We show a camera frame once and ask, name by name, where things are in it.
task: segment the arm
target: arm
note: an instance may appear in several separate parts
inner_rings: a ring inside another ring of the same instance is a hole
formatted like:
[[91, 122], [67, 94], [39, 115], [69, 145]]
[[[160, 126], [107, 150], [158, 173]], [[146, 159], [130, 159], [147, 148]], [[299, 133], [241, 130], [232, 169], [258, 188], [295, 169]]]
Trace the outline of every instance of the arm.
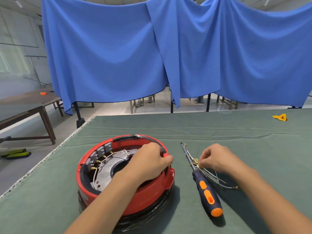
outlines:
[[311, 220], [228, 148], [219, 144], [208, 147], [200, 158], [200, 166], [232, 176], [255, 205], [272, 233], [312, 233]]
[[160, 156], [159, 145], [143, 145], [64, 234], [112, 233], [138, 187], [158, 177], [172, 162], [172, 156]]

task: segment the forearm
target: forearm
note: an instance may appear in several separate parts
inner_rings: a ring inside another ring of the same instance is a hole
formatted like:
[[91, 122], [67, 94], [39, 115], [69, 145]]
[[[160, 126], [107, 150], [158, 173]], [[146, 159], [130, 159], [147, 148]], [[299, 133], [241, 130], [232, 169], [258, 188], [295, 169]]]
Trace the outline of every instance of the forearm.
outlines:
[[103, 192], [64, 234], [111, 233], [140, 184], [126, 168], [116, 173]]
[[276, 192], [256, 170], [244, 164], [230, 175], [255, 205], [272, 233], [312, 233], [311, 220]]

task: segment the red circular device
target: red circular device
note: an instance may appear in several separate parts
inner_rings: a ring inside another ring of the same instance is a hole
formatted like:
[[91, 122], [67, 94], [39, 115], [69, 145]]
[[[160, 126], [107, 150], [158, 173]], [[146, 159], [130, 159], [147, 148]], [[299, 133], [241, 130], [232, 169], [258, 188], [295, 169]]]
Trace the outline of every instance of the red circular device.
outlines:
[[[150, 142], [161, 146], [161, 156], [169, 155], [168, 150], [160, 141], [137, 134], [114, 137], [90, 149], [80, 160], [76, 172], [82, 210], [101, 193], [114, 174], [127, 165], [135, 152]], [[131, 230], [154, 217], [166, 204], [173, 184], [174, 169], [171, 166], [167, 167], [157, 178], [144, 182], [119, 220], [119, 230]]]

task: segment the green tablecloth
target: green tablecloth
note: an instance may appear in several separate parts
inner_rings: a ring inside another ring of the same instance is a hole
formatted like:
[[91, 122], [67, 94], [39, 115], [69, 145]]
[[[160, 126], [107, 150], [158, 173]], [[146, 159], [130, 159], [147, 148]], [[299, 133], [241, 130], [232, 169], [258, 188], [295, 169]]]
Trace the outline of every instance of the green tablecloth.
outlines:
[[[287, 122], [271, 117], [282, 113]], [[79, 215], [75, 173], [81, 157], [107, 138], [132, 133], [162, 141], [176, 170], [168, 206], [136, 233], [268, 233], [240, 190], [218, 189], [226, 225], [213, 225], [201, 207], [180, 142], [194, 157], [213, 143], [228, 146], [312, 218], [311, 119], [312, 109], [98, 116], [0, 200], [0, 232], [63, 233]]]

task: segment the ceiling light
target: ceiling light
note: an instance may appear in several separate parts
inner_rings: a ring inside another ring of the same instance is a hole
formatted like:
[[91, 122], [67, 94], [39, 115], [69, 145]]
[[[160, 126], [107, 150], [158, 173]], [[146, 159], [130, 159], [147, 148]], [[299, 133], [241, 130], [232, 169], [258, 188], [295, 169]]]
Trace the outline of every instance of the ceiling light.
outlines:
[[266, 2], [264, 3], [264, 6], [266, 6], [269, 3], [269, 0], [266, 0]]
[[21, 3], [18, 0], [14, 0], [14, 1], [20, 8], [23, 8], [23, 6], [21, 5]]

